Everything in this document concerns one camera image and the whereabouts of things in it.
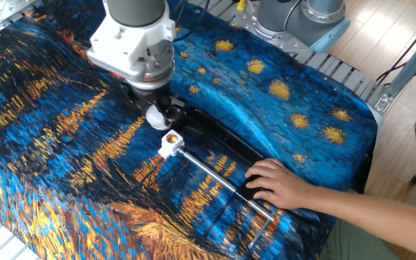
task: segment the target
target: yellow star pattern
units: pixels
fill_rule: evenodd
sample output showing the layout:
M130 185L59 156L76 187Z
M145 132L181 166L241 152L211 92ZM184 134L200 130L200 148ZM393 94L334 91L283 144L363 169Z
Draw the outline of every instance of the yellow star pattern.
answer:
M275 80L270 84L269 93L276 95L281 100L288 100L290 98L290 88L279 80Z
M219 40L215 44L216 51L231 52L234 49L234 45L228 40Z
M345 144L345 136L346 134L343 132L343 130L334 128L334 127L326 127L324 129L325 138L330 140L330 142L334 144Z
M254 74L260 74L266 66L262 61L254 60L248 63L248 71Z
M333 110L333 116L336 117L338 120L344 122L349 122L352 120L352 118L347 114L347 111L342 109Z
M309 126L309 119L307 116L300 115L300 114L292 114L290 120L298 129L307 129Z

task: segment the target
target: metal tool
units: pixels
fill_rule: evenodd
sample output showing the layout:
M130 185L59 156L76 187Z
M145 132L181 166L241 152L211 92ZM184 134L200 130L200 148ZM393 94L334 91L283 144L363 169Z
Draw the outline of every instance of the metal tool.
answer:
M221 183L225 188L232 191L239 199L244 200L248 205L250 205L253 209L255 209L259 214L263 215L268 221L274 221L274 215L267 211L267 209L261 207L256 202L247 200L243 196L241 196L237 192L237 188L226 181L223 177L219 176L216 172L214 172L211 168L206 166L204 163L197 160L191 154L185 152L183 150L184 147L184 140L183 137L178 134L176 131L171 130L169 131L163 138L162 138L162 148L158 150L158 153L166 159L170 156L176 156L178 153L182 154L187 160L191 161L197 167L201 168L205 173L209 176L213 177L216 181Z
M272 216L274 216L277 213L277 210L274 210L272 213ZM261 234L266 230L267 225L271 222L270 219L267 219L266 222L263 224L263 226L261 227L261 229L258 231L258 233L255 235L255 237L253 238L253 240L251 241L251 243L249 243L248 248L252 249L254 244L257 242L257 240L259 239L259 237L261 236Z

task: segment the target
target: metal rod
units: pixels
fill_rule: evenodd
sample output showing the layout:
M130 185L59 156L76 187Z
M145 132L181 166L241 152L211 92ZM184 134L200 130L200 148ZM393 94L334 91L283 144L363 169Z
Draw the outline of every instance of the metal rod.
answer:
M388 97L395 98L416 73L416 51L388 88Z
M228 188L230 191L235 193L237 189L227 182L223 177L219 176L217 173L215 173L212 169L207 167L204 163L197 160L194 156L191 154L184 152L181 148L178 148L178 152L181 153L187 160L191 161L193 164L201 168L205 173L207 173L209 176L213 177L216 181L221 183L225 188ZM259 206L256 202L249 200L248 205L250 205L252 208L254 208L259 214L265 216L269 221L274 221L274 215L269 213L267 209Z
M254 244L257 242L257 240L259 239L259 237L261 236L261 234L266 230L267 225L271 222L270 219L267 219L266 222L263 224L263 226L261 227L261 229L258 231L258 233L256 234L256 236L253 238L253 240L251 241L251 243L249 243L248 248L252 249Z

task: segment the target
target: white clamp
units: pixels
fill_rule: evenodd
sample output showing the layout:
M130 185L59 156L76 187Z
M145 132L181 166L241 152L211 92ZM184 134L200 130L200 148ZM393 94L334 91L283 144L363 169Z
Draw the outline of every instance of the white clamp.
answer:
M178 154L178 149L184 147L184 139L178 132L171 130L162 138L162 147L158 154L165 160Z

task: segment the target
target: blue fabric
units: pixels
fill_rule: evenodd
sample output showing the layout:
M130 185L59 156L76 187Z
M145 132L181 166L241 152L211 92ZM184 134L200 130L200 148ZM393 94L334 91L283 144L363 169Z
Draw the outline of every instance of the blue fabric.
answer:
M199 15L188 5L178 26ZM280 210L248 249L264 219L182 157L157 156L164 133L85 58L103 17L98 0L48 1L0 32L0 222L44 259L316 259L332 217ZM210 15L174 49L177 98L307 181L350 187L376 135L350 90ZM247 162L203 129L182 134L240 186Z

